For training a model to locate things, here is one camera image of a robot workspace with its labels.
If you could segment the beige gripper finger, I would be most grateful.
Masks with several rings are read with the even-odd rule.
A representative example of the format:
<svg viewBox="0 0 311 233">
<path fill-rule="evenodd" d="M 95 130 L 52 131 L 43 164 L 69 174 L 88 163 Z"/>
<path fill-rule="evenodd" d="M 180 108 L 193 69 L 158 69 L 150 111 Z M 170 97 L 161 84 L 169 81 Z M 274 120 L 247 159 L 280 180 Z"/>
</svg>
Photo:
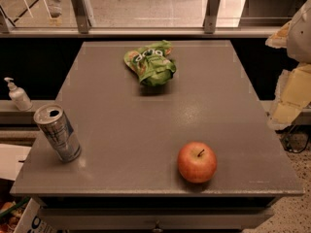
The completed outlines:
<svg viewBox="0 0 311 233">
<path fill-rule="evenodd" d="M 274 49 L 285 49 L 287 47 L 287 37 L 291 22 L 285 23 L 278 31 L 267 38 L 265 44 Z"/>
<path fill-rule="evenodd" d="M 292 71 L 283 70 L 275 88 L 267 125 L 273 130 L 290 126 L 311 103 L 311 64 L 299 63 Z"/>
</svg>

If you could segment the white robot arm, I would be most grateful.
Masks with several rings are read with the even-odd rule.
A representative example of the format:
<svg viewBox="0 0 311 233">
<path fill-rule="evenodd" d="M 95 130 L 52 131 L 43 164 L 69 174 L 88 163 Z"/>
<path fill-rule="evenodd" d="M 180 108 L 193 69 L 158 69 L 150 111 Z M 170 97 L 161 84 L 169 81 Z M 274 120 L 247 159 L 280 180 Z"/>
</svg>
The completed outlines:
<svg viewBox="0 0 311 233">
<path fill-rule="evenodd" d="M 285 49 L 287 56 L 298 62 L 292 71 L 282 71 L 269 110 L 268 126 L 283 130 L 311 103 L 311 0 L 307 0 L 265 44 Z"/>
</svg>

